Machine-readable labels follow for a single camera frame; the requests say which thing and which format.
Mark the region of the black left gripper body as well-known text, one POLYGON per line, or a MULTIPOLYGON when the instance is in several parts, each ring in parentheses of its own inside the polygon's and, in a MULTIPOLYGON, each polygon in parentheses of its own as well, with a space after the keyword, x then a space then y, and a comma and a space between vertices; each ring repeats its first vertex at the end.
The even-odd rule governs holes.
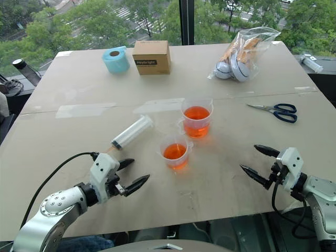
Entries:
POLYGON ((108 198, 118 195, 126 196, 125 188, 119 183, 120 177, 117 174, 110 174, 106 181, 106 194, 108 198))

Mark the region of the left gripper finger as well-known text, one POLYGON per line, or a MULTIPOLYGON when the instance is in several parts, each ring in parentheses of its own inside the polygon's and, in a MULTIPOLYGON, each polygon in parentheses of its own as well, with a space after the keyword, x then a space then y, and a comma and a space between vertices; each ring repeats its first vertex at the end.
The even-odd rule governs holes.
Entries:
POLYGON ((120 170, 126 168, 127 166, 132 164, 134 161, 135 161, 135 159, 131 159, 131 158, 127 158, 127 159, 119 161, 119 168, 117 169, 117 171, 120 171, 120 170))
POLYGON ((149 179, 150 174, 144 175, 132 182, 131 185, 125 188, 124 195, 125 197, 130 196, 132 193, 136 192, 138 189, 140 189, 144 183, 149 179))

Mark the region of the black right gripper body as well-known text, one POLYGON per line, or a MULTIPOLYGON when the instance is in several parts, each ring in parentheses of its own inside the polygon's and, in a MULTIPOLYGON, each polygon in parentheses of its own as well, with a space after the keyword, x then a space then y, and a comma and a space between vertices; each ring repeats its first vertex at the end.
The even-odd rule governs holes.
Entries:
POLYGON ((270 183, 268 188, 270 188, 271 185, 276 182, 282 185, 286 176, 287 176, 287 166, 283 165, 281 162, 275 161, 271 167, 271 174, 269 176, 270 183))

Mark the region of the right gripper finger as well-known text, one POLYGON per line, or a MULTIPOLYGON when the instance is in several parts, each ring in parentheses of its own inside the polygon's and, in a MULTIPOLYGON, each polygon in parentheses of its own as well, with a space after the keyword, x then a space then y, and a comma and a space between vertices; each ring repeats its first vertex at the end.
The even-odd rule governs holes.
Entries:
POLYGON ((270 180, 260 176, 255 170, 248 166, 245 166, 243 164, 240 164, 239 166, 251 179, 261 184, 264 188, 270 188, 270 180))
POLYGON ((276 149, 273 149, 269 146, 255 144, 254 148, 264 155, 272 156, 272 157, 275 157, 275 158, 278 157, 278 155, 280 154, 280 151, 278 151, 276 149))

